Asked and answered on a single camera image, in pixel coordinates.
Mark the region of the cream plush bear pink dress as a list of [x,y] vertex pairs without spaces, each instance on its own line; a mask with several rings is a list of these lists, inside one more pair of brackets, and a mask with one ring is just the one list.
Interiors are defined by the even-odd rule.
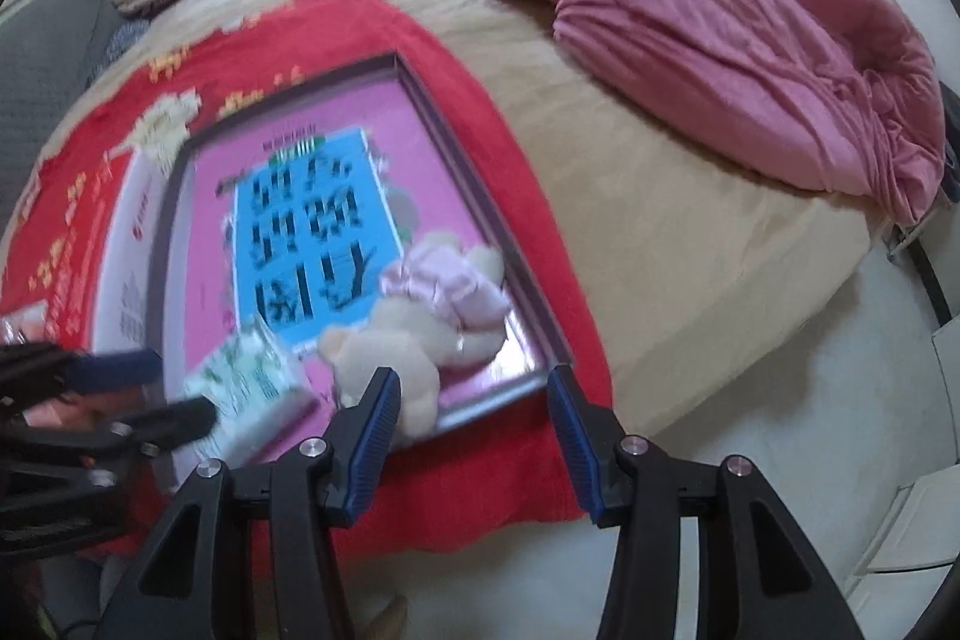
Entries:
[[338,403],[358,404],[386,367],[400,378],[398,433],[410,440],[431,434],[444,370],[482,367],[505,344],[512,302],[504,282],[500,248],[464,247],[449,230],[421,237],[382,269],[363,323],[322,331],[317,349],[332,369]]

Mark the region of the red tissue box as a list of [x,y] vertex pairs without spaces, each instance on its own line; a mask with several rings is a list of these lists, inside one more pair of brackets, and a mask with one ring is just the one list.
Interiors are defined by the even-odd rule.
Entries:
[[70,214],[47,296],[46,336],[94,354],[146,341],[149,257],[167,175],[141,149],[104,159]]

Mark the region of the white cabinet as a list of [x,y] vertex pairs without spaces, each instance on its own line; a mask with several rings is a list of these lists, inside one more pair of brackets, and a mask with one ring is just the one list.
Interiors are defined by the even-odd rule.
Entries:
[[866,638],[913,628],[958,560],[958,464],[900,487],[844,589]]

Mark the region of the red floral blanket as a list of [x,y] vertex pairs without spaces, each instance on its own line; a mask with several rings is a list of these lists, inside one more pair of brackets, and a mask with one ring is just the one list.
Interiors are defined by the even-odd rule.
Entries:
[[[283,88],[395,50],[412,65],[482,175],[542,287],[573,353],[576,375],[597,403],[612,399],[612,375],[560,230],[534,170],[505,117],[470,71],[427,28],[384,0],[290,0],[233,13],[194,44],[174,41],[133,67],[111,68],[83,94],[80,125],[39,167],[39,195],[14,214],[2,259],[2,307],[52,298],[85,231],[67,209],[89,195],[109,149],[120,145],[156,99],[194,91],[192,131],[260,103]],[[373,508],[337,534],[343,559],[404,551],[454,552],[526,521],[578,518],[547,408],[537,399],[391,456]]]

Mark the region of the dark tray with pink book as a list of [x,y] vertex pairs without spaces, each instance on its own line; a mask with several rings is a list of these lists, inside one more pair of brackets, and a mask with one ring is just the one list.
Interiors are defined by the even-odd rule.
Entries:
[[505,216],[436,99],[404,58],[329,71],[189,138],[161,202],[146,299],[160,398],[251,320],[304,360],[319,401],[274,438],[285,450],[337,406],[317,351],[331,326],[361,326],[382,269],[433,230],[505,260],[505,341],[496,356],[439,376],[447,434],[539,392],[571,356]]

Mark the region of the beige bed sheet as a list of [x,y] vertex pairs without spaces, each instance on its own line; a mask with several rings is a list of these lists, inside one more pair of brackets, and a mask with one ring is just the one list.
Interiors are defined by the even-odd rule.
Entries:
[[[53,159],[139,70],[182,73],[204,35],[290,0],[182,0],[65,113]],[[617,413],[659,432],[789,341],[866,257],[864,203],[797,193],[698,151],[560,53],[544,7],[386,0],[477,76],[545,191],[613,374]]]

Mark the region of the grey quilted headboard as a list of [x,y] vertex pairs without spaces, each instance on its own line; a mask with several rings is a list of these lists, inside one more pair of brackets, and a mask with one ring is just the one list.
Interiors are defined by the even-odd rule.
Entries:
[[34,0],[2,23],[2,218],[124,24],[112,0]]

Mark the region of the pink quilted duvet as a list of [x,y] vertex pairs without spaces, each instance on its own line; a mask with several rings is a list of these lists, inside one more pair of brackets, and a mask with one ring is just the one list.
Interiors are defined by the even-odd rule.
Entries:
[[574,60],[688,140],[812,191],[923,218],[946,119],[893,0],[547,0]]

